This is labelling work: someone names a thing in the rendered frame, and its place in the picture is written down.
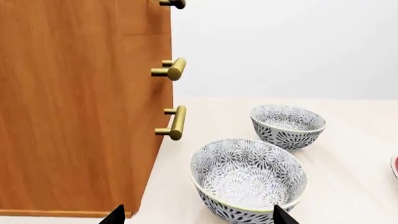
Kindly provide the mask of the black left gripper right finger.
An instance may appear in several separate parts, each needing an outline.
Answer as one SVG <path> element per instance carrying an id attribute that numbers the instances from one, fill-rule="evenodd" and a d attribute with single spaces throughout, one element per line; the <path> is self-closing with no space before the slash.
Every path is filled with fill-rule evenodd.
<path id="1" fill-rule="evenodd" d="M 299 224 L 292 216 L 290 216 L 283 208 L 274 205 L 273 210 L 274 224 Z"/>

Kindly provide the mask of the orange wooden cabinet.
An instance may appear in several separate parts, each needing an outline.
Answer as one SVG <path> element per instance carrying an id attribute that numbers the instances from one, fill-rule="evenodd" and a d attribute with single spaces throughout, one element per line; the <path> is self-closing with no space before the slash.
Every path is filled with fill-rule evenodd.
<path id="1" fill-rule="evenodd" d="M 0 215 L 135 214 L 171 57 L 159 0 L 0 0 Z"/>

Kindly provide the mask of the large floral patterned bowl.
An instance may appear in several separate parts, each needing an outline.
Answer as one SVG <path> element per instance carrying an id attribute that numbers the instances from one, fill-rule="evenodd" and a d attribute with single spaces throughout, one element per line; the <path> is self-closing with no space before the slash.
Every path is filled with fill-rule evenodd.
<path id="1" fill-rule="evenodd" d="M 274 224 L 274 207 L 290 212 L 308 182 L 291 153 L 250 139 L 204 145 L 190 159 L 190 177 L 205 206 L 230 224 Z"/>

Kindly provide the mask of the pink rimmed dish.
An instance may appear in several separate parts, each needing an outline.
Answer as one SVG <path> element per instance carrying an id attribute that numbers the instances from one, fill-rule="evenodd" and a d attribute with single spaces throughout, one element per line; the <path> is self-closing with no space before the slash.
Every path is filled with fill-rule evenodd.
<path id="1" fill-rule="evenodd" d="M 398 156 L 392 156 L 390 166 L 396 179 L 398 179 Z"/>

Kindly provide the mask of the small floral patterned bowl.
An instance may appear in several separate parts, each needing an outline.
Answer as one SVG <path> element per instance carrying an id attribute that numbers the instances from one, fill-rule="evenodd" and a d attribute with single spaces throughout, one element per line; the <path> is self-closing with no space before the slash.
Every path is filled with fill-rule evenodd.
<path id="1" fill-rule="evenodd" d="M 257 106 L 249 115 L 262 141 L 286 150 L 308 147 L 326 128 L 320 115 L 296 106 Z"/>

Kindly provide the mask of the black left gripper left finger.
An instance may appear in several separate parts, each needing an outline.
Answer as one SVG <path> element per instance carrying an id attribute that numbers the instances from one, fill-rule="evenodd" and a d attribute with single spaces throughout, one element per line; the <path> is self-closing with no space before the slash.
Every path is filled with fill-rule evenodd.
<path id="1" fill-rule="evenodd" d="M 103 218 L 98 224 L 124 224 L 126 219 L 124 205 L 116 207 L 108 216 Z"/>

